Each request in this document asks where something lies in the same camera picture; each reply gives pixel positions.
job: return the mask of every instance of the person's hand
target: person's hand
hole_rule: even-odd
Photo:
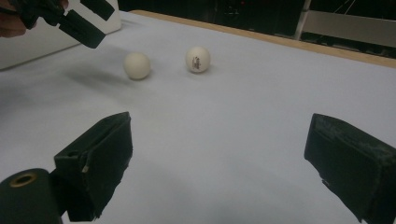
[[[61,5],[67,8],[68,0],[60,0]],[[9,4],[8,0],[0,0],[0,7],[15,11],[15,7]],[[0,37],[14,37],[24,35],[26,27],[18,15],[8,15],[0,12]]]

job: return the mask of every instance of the wooden table edge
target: wooden table edge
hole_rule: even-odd
[[[386,67],[396,68],[396,60],[391,58],[385,58],[365,53],[360,53],[356,51],[346,50],[346,49],[337,49],[327,46],[321,46],[311,43],[306,43],[303,41],[297,41],[293,39],[288,39],[280,36],[273,36],[273,35],[264,35],[260,33],[255,33],[246,30],[235,29],[231,27],[216,25],[208,22],[203,21],[192,21],[188,19],[183,19],[174,16],[168,16],[164,14],[159,14],[155,12],[149,12],[145,10],[133,10],[131,13],[136,15],[150,17],[153,19],[163,20],[163,21],[172,21],[180,24],[185,24],[189,26],[195,26],[200,28],[205,28],[209,30],[219,31],[227,34],[232,35],[240,35],[248,38],[258,39],[261,41],[266,41],[278,45],[288,46],[297,49],[309,50],[316,53],[332,55],[335,57],[350,59],[354,61],[364,62],[364,63],[373,63],[377,65],[382,65]]]

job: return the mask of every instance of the ping pong ball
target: ping pong ball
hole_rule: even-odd
[[[125,57],[123,67],[130,79],[145,78],[150,71],[149,58],[143,53],[130,53]]]
[[[210,65],[209,51],[203,47],[189,49],[186,54],[186,65],[193,73],[202,73]]]

